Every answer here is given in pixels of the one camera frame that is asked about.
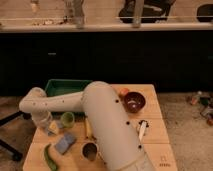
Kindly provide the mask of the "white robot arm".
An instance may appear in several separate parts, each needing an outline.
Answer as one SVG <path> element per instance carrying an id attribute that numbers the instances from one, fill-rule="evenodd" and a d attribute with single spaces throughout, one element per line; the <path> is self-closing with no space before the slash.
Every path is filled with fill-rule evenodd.
<path id="1" fill-rule="evenodd" d="M 35 87 L 19 103 L 25 113 L 84 112 L 109 171 L 155 171 L 115 89 L 94 81 L 81 92 L 42 96 Z"/>

